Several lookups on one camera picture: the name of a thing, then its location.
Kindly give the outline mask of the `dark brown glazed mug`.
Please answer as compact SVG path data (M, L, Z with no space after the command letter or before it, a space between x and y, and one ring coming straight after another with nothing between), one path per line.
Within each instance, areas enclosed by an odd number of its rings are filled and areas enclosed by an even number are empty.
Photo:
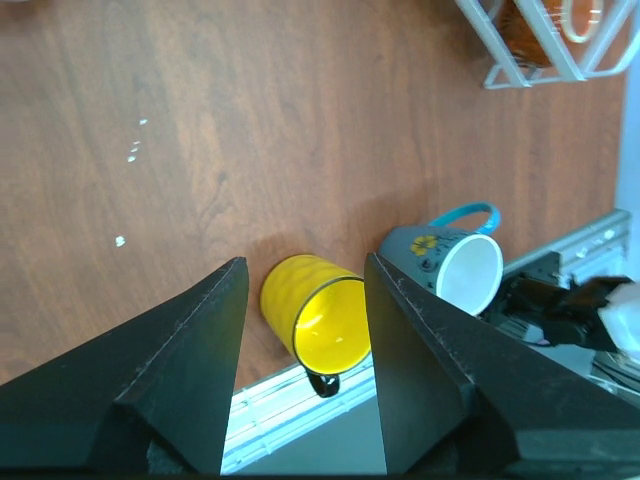
M604 13L604 2L596 0L543 1L543 5L573 56L584 50L584 45L598 30ZM519 65L539 68L551 66L551 60L514 1L504 2L498 14L497 26Z

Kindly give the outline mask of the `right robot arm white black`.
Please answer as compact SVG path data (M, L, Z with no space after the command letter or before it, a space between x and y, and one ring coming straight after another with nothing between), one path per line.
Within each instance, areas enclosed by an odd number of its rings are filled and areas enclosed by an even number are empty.
M575 345L609 353L639 352L639 284L627 276L600 275L560 284L556 252L504 275L495 299L480 315L501 327L521 322L542 330L548 346Z

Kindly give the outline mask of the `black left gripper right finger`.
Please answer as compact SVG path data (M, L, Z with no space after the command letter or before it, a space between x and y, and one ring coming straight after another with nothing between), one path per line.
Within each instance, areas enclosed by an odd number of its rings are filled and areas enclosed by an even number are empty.
M391 474L635 475L638 409L376 254L366 310Z

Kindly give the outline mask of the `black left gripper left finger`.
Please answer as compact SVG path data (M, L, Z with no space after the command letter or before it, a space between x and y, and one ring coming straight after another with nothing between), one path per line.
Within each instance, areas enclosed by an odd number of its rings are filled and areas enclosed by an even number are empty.
M216 474L249 293L230 259L1 388L5 473Z

